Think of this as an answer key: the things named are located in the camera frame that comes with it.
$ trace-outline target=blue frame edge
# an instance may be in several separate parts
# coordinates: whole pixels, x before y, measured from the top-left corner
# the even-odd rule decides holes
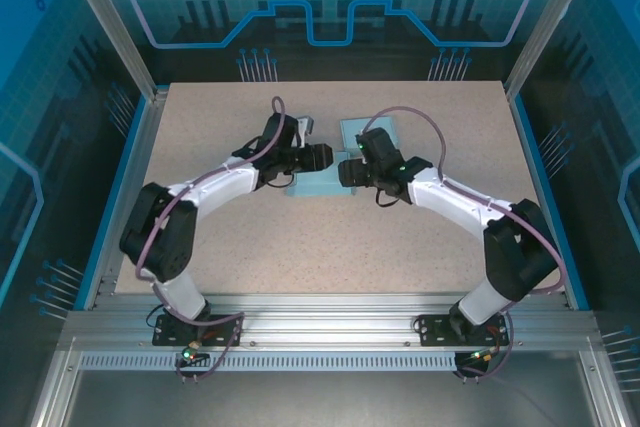
[[[571,289],[573,290],[573,295],[576,301],[575,307],[579,310],[589,310],[589,302],[587,301],[587,296],[585,295],[582,287],[578,268],[576,267],[573,254],[571,253],[569,240],[567,239],[567,234],[564,231],[562,220],[560,219],[560,212],[558,211],[558,206],[556,205],[555,198],[553,197],[551,184],[549,183],[549,178],[544,170],[542,158],[540,157],[540,152],[538,151],[537,143],[533,136],[533,130],[529,123],[529,117],[527,116],[520,94],[516,95],[514,103],[517,109],[517,112],[514,112],[516,127],[520,131],[520,134],[524,136],[524,138],[522,138],[524,154],[529,163],[529,167],[534,170],[532,172],[534,177],[533,180],[536,190],[538,191],[538,196],[541,197],[540,202],[544,204],[549,213],[552,224],[551,228],[555,233],[560,255],[562,255],[567,266],[569,282],[571,283]]]
[[[145,99],[145,97],[141,95],[136,113],[133,117],[133,122],[131,123],[131,128],[129,129],[127,141],[125,142],[124,149],[122,150],[122,156],[120,157],[120,162],[118,163],[118,169],[116,170],[116,175],[113,179],[113,184],[111,185],[111,191],[109,192],[107,204],[105,205],[104,213],[102,214],[102,219],[100,220],[98,233],[96,234],[96,239],[94,240],[93,247],[91,248],[91,254],[89,255],[87,268],[84,271],[84,276],[82,277],[82,283],[80,284],[80,290],[78,291],[76,301],[73,305],[73,310],[83,310],[83,306],[87,300],[89,291],[91,290],[91,281],[93,279],[93,276],[96,274],[96,269],[98,268],[98,258],[100,257],[104,239],[107,235],[109,222],[111,222],[111,216],[113,215],[113,209],[115,207],[116,199],[118,198],[120,189],[122,188],[124,172],[127,168],[127,164],[129,163],[129,159],[131,158],[133,143],[136,136],[138,135],[140,121],[142,120],[142,114],[145,110],[146,103],[147,99]]]

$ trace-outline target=cable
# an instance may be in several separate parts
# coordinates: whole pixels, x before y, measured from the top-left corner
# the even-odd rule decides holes
[[[276,102],[280,104],[280,112],[278,112],[276,110]],[[136,263],[136,271],[135,271],[136,272],[136,278],[138,278],[139,280],[142,280],[142,281],[146,281],[146,282],[154,282],[156,280],[154,277],[143,275],[141,273],[142,268],[144,266],[144,261],[147,260],[147,255],[149,254],[149,250],[151,249],[151,246],[153,245],[153,241],[155,240],[156,236],[158,235],[158,232],[160,231],[160,227],[162,226],[163,222],[169,216],[169,213],[171,213],[173,208],[178,204],[178,202],[180,202],[180,200],[185,195],[187,195],[193,188],[198,186],[198,184],[200,184],[200,183],[204,182],[205,180],[213,177],[214,175],[221,174],[222,172],[225,172],[226,170],[237,169],[238,167],[242,167],[243,165],[247,165],[247,164],[250,164],[250,163],[258,160],[259,158],[261,158],[264,155],[266,155],[269,152],[269,150],[271,150],[271,148],[276,144],[276,142],[278,141],[278,137],[280,137],[280,134],[282,133],[282,129],[284,127],[286,108],[285,108],[285,105],[284,105],[284,101],[279,96],[275,96],[273,99],[271,99],[271,108],[273,109],[274,113],[276,113],[276,114],[280,113],[280,121],[278,122],[278,128],[276,129],[275,135],[269,141],[269,143],[264,146],[264,148],[260,152],[258,152],[257,154],[249,157],[248,159],[241,160],[239,162],[236,162],[236,163],[228,165],[228,166],[227,165],[222,165],[220,167],[217,167],[217,168],[213,169],[210,172],[202,174],[200,177],[195,179],[190,185],[188,185],[184,189],[182,189],[171,200],[171,202],[169,202],[167,204],[167,206],[164,208],[162,213],[156,219],[155,225],[153,226],[153,228],[151,229],[151,232],[149,234],[149,238],[145,242],[145,244],[144,244],[144,246],[142,248],[142,252],[140,252],[140,257],[138,258],[138,262]]]
[[[286,184],[274,185],[271,182],[266,182],[266,185],[268,185],[269,187],[273,187],[274,189],[285,189],[285,188],[289,187],[291,184],[293,184],[294,180],[295,180],[295,176],[293,174],[291,174],[291,179]]]
[[[549,252],[549,254],[553,258],[553,260],[558,265],[558,269],[560,270],[560,279],[558,279],[558,281],[555,284],[553,284],[552,286],[550,286],[550,287],[543,287],[543,288],[540,288],[540,289],[533,289],[531,291],[531,294],[548,294],[548,293],[551,293],[551,292],[555,292],[556,290],[558,290],[559,288],[564,286],[565,281],[566,281],[566,279],[568,277],[567,266],[564,263],[564,260],[562,260],[562,257],[560,257],[560,254],[558,253],[558,251],[551,244],[551,242],[549,242],[547,239],[545,239],[545,237],[536,228],[534,228],[531,224],[529,224],[524,219],[520,218],[519,216],[517,216],[516,214],[514,214],[510,210],[505,209],[501,205],[493,203],[493,199],[491,199],[489,197],[486,197],[486,198],[485,197],[480,197],[480,196],[475,195],[475,194],[473,194],[471,192],[467,192],[466,190],[461,189],[460,187],[452,184],[451,182],[449,182],[445,178],[444,173],[443,173],[443,169],[444,169],[444,160],[445,160],[445,157],[447,155],[447,143],[446,143],[446,141],[444,139],[444,134],[442,133],[442,130],[440,129],[438,124],[431,117],[429,117],[427,114],[425,114],[421,110],[418,110],[418,109],[416,109],[414,107],[405,107],[405,106],[388,107],[386,109],[381,110],[380,112],[378,112],[373,117],[371,117],[369,122],[367,122],[367,125],[365,125],[364,129],[362,129],[362,131],[366,132],[369,129],[369,127],[379,117],[381,117],[382,115],[384,115],[384,114],[386,114],[388,112],[395,112],[395,111],[411,112],[413,114],[416,114],[416,115],[422,117],[423,119],[425,119],[427,122],[429,122],[429,124],[431,124],[431,126],[436,131],[436,134],[438,135],[438,138],[440,139],[440,146],[441,146],[441,149],[442,149],[441,152],[440,152],[440,159],[438,160],[438,166],[437,166],[438,177],[442,181],[443,185],[445,185],[446,187],[450,188],[454,192],[457,192],[458,194],[460,194],[460,195],[462,195],[462,196],[464,196],[464,197],[466,197],[466,198],[468,198],[470,200],[473,200],[474,202],[478,202],[479,204],[484,205],[489,209],[493,208],[493,209],[497,210],[498,212],[500,212],[501,214],[506,215],[511,220],[513,220],[515,223],[517,223],[520,227],[522,227],[527,232],[529,232],[531,235],[533,235],[533,237],[535,237],[535,239],[538,242],[540,242],[540,244],[542,244],[542,246]]]
[[[478,369],[474,369],[472,367],[462,367],[463,370],[466,370],[467,372],[470,372],[472,374],[476,374],[478,379],[488,379],[490,378],[491,374],[484,374],[484,372],[482,372],[481,370]],[[459,372],[454,372],[459,378],[463,378]],[[505,387],[508,387],[510,389],[515,390],[516,392],[518,392],[522,398],[524,398],[526,401],[528,401],[531,406],[536,409],[540,415],[542,415],[545,419],[547,419],[549,421],[549,423],[551,425],[555,425],[556,427],[560,427],[560,424],[558,422],[556,422],[556,420],[551,417],[543,408],[542,406],[540,406],[540,404],[538,404],[535,399],[533,397],[531,397],[529,394],[527,394],[524,390],[522,390],[519,386],[517,386],[516,384],[514,384],[513,382],[509,382],[507,380],[504,379],[500,379],[499,377],[495,377],[493,379],[495,382],[498,382],[499,384],[504,385]]]
[[[391,202],[387,202],[386,204],[381,204],[380,203],[380,194],[382,193],[382,189],[378,189],[378,191],[376,192],[376,205],[378,207],[382,207],[383,209],[386,207],[393,207],[394,205],[396,205],[398,203],[398,200],[400,199],[396,199],[393,200]]]
[[[152,316],[153,314],[155,314],[155,313],[156,313],[158,310],[160,310],[162,307],[164,307],[164,304],[158,304],[158,305],[156,305],[153,309],[151,309],[151,312],[149,312],[149,313],[147,314],[147,318],[146,318],[146,319],[144,319],[145,323],[146,323],[149,327],[151,327],[152,329],[155,329],[156,327],[155,327],[155,325],[151,325],[151,324],[149,323],[149,319],[151,318],[151,316]]]
[[[250,147],[250,146],[251,146],[251,145],[252,145],[256,140],[258,140],[259,138],[260,138],[260,136],[259,136],[259,135],[257,135],[256,137],[254,137],[253,139],[251,139],[249,142],[247,142],[246,144],[244,144],[244,145],[242,146],[242,149],[247,149],[247,148],[249,148],[249,147]]]
[[[278,112],[277,109],[276,109],[276,103],[280,104],[280,112]],[[158,232],[160,231],[160,227],[162,226],[162,224],[165,221],[165,219],[169,216],[169,213],[171,212],[171,210],[173,210],[173,208],[178,204],[178,202],[180,202],[180,199],[182,199],[185,195],[187,195],[198,184],[200,184],[200,183],[204,182],[205,180],[213,177],[214,175],[217,175],[217,174],[220,174],[222,172],[225,172],[226,170],[237,169],[238,167],[242,167],[243,165],[252,163],[252,162],[256,161],[257,159],[263,157],[276,144],[276,142],[278,141],[278,138],[280,137],[280,134],[282,133],[282,129],[284,127],[284,121],[285,121],[285,116],[286,116],[286,107],[285,107],[285,104],[284,104],[284,101],[282,100],[282,98],[280,98],[279,96],[275,96],[273,99],[271,99],[271,108],[272,108],[274,113],[279,113],[280,114],[280,120],[278,122],[278,128],[276,129],[276,132],[275,132],[273,138],[269,141],[269,143],[267,143],[267,145],[265,145],[264,148],[260,152],[258,152],[257,154],[249,157],[248,159],[244,159],[242,161],[236,162],[236,163],[231,164],[231,165],[222,165],[222,166],[212,170],[211,172],[207,172],[205,174],[202,174],[200,177],[195,179],[190,185],[188,185],[187,187],[182,189],[171,200],[171,202],[169,202],[167,204],[167,206],[164,208],[162,213],[156,219],[155,225],[151,229],[151,232],[149,233],[149,238],[145,242],[144,247],[142,248],[142,252],[140,253],[140,257],[138,258],[138,262],[136,263],[136,270],[135,270],[136,278],[138,280],[142,280],[142,281],[146,281],[146,282],[152,282],[153,292],[156,294],[158,299],[160,299],[160,302],[162,302],[162,304],[164,305],[164,307],[167,310],[167,312],[169,312],[171,315],[173,315],[174,317],[176,317],[177,319],[181,320],[182,322],[184,322],[186,324],[196,325],[198,327],[210,327],[210,326],[214,326],[214,325],[221,325],[221,324],[224,324],[226,322],[231,322],[231,321],[236,320],[236,319],[240,319],[240,324],[242,324],[242,321],[244,320],[244,312],[239,312],[239,313],[234,314],[234,315],[229,315],[227,317],[223,317],[222,319],[213,320],[213,321],[207,321],[207,322],[196,321],[196,320],[190,319],[190,318],[182,315],[180,312],[176,311],[171,306],[171,304],[166,299],[166,297],[164,296],[162,291],[155,284],[155,280],[156,279],[154,277],[151,277],[151,276],[148,276],[148,275],[144,275],[142,273],[142,268],[144,266],[144,261],[147,259],[147,255],[149,254],[149,250],[151,249],[151,246],[153,245],[153,241],[155,240],[156,236],[158,235]]]
[[[191,379],[197,383],[199,379],[206,379],[211,374],[213,374],[216,370],[218,370],[218,367],[220,367],[220,365],[222,365],[222,362],[224,362],[224,359],[226,358],[227,354],[229,353],[229,350],[231,349],[231,346],[233,345],[233,341],[236,339],[236,337],[240,334],[241,331],[242,331],[242,320],[234,327],[233,333],[229,337],[229,341],[227,342],[227,345],[224,347],[224,350],[222,351],[222,353],[220,354],[220,357],[218,357],[218,360],[216,360],[215,363],[206,372],[200,375],[197,375],[197,374],[184,375],[180,367],[180,362],[178,361],[176,362],[176,374],[182,377],[183,382],[185,382],[186,379]]]

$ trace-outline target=light blue cloth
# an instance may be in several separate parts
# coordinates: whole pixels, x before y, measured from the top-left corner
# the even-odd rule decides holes
[[[354,157],[360,155],[360,149],[356,142],[356,134],[359,134],[364,126],[369,122],[369,118],[366,119],[349,119],[340,121],[340,129],[342,130],[342,142],[344,142],[344,150]],[[398,136],[396,135],[396,129],[393,125],[393,119],[391,117],[380,117],[376,119],[371,128],[382,127],[387,131],[393,145],[398,148]]]

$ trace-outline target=blue panel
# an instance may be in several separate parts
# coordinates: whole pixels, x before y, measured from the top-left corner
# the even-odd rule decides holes
[[[517,107],[517,115],[514,115],[514,119],[519,130],[518,133],[522,139],[525,157],[529,163],[529,168],[533,169],[531,175],[534,177],[534,182],[537,180],[538,185],[536,185],[536,190],[539,190],[537,194],[540,198],[540,202],[544,203],[549,211],[552,230],[555,232],[556,240],[558,242],[558,250],[560,251],[560,255],[562,255],[567,266],[569,282],[571,283],[573,295],[576,299],[576,307],[580,310],[589,310],[589,303],[587,302],[587,297],[584,293],[584,289],[582,288],[578,269],[576,267],[575,260],[573,259],[571,248],[569,247],[569,241],[567,240],[567,234],[564,231],[562,220],[560,219],[560,213],[558,212],[558,207],[553,197],[553,192],[551,191],[549,179],[545,173],[536,139],[533,136],[533,130],[531,129],[531,124],[527,117],[527,112],[524,109],[524,104],[522,103],[522,99],[519,95],[516,97],[515,104]]]
[[[340,121],[340,129],[342,130],[342,142],[344,143],[344,148],[351,155],[360,155],[360,149],[358,148],[358,144],[356,143],[356,134],[359,134],[362,129],[364,129],[365,125],[371,117],[366,119],[350,119],[350,120],[341,120]],[[398,136],[396,135],[396,129],[393,125],[393,119],[391,117],[380,117],[376,119],[371,128],[382,127],[389,133],[389,137],[391,137],[391,141],[393,145],[396,147],[399,146]]]
[[[89,261],[87,262],[87,268],[85,269],[84,277],[82,278],[82,284],[80,285],[80,290],[78,291],[78,296],[76,297],[76,301],[73,306],[75,310],[83,309],[89,295],[91,282],[98,267],[98,258],[100,257],[100,252],[102,251],[104,238],[107,235],[107,228],[109,227],[109,223],[111,222],[111,215],[113,214],[116,199],[118,198],[120,188],[122,187],[124,172],[127,168],[129,158],[131,157],[131,151],[133,150],[133,143],[135,142],[138,129],[140,128],[140,121],[142,119],[142,114],[144,113],[145,102],[145,98],[140,97],[140,102],[138,103],[131,128],[129,129],[127,142],[124,145],[122,156],[120,157],[118,170],[116,171],[116,175],[111,186],[111,191],[109,192],[107,205],[105,205],[104,213],[102,214],[102,220],[100,221],[100,226],[98,227],[98,233],[96,234],[96,239],[93,243],[93,248],[91,249],[91,255],[89,256]]]
[[[295,181],[287,189],[287,195],[292,197],[315,197],[328,195],[353,195],[355,188],[346,188],[340,185],[338,179],[338,164],[343,160],[349,160],[346,152],[334,152],[333,164],[321,172],[306,172],[296,174]]]

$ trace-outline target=glass panel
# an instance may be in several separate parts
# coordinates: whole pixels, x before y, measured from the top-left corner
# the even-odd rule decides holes
[[[604,333],[625,325],[640,329],[638,5],[573,0],[521,92]],[[616,360],[637,365],[633,339],[617,335],[612,341],[621,343],[611,348],[620,351]],[[620,370],[627,371],[619,375],[621,387],[632,391],[637,370]],[[639,398],[629,394],[637,415]]]
[[[85,0],[0,0],[0,12],[0,378],[11,379],[0,386],[0,425],[9,426],[31,420],[139,93]]]
[[[114,0],[158,83],[504,79],[546,1]]]

